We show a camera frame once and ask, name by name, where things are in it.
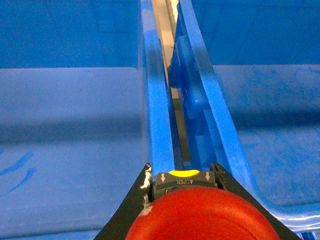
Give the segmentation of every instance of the blue plastic surface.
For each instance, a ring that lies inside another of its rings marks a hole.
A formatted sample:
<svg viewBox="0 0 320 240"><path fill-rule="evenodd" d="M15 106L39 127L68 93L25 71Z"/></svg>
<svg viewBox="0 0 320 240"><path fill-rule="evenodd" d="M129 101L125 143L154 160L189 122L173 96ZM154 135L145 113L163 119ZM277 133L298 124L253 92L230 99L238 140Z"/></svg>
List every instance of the blue plastic surface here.
<svg viewBox="0 0 320 240"><path fill-rule="evenodd" d="M170 70L192 167L221 163L297 233L320 229L319 7L181 0Z"/></svg>
<svg viewBox="0 0 320 240"><path fill-rule="evenodd" d="M0 29L0 239L101 229L175 168L152 1L1 1Z"/></svg>

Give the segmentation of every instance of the yellow label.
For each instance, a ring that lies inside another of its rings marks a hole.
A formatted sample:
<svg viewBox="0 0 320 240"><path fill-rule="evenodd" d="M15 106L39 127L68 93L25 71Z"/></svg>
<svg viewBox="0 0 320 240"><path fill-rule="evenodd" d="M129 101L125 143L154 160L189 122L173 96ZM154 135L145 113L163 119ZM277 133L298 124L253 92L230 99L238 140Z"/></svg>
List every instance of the yellow label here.
<svg viewBox="0 0 320 240"><path fill-rule="evenodd" d="M180 178L188 178L192 177L194 175L197 175L200 173L198 170L187 170L187 171L170 171L169 174L175 176L175 177L180 177Z"/></svg>

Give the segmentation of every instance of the white arrow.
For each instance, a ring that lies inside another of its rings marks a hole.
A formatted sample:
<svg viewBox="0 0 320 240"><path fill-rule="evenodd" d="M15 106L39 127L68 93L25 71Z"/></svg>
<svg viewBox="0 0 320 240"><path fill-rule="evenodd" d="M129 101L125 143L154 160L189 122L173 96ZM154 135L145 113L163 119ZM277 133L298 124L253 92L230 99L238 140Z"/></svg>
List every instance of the white arrow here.
<svg viewBox="0 0 320 240"><path fill-rule="evenodd" d="M161 173L161 180L162 180L162 182L164 182L165 181L165 174L164 173Z"/></svg>
<svg viewBox="0 0 320 240"><path fill-rule="evenodd" d="M205 173L205 178L209 181L210 175L208 171Z"/></svg>

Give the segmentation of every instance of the blue plastic tray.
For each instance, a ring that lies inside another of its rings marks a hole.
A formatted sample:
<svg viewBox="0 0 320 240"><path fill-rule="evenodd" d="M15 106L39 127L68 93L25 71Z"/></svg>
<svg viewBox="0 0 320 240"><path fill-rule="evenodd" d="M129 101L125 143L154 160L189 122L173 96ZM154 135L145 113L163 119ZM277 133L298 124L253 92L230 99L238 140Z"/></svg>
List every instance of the blue plastic tray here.
<svg viewBox="0 0 320 240"><path fill-rule="evenodd" d="M221 163L295 232L320 229L319 7L181 0L170 71L190 167Z"/></svg>
<svg viewBox="0 0 320 240"><path fill-rule="evenodd" d="M0 239L92 239L175 168L152 1L1 1L0 29Z"/></svg>

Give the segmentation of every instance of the red cap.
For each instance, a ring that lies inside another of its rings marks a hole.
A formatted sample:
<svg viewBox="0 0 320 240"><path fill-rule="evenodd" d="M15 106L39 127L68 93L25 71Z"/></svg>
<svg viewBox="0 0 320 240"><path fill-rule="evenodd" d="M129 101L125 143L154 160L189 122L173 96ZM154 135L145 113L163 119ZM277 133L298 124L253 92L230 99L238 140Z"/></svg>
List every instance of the red cap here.
<svg viewBox="0 0 320 240"><path fill-rule="evenodd" d="M150 207L135 220L126 240L280 240L254 206L224 190L185 188Z"/></svg>

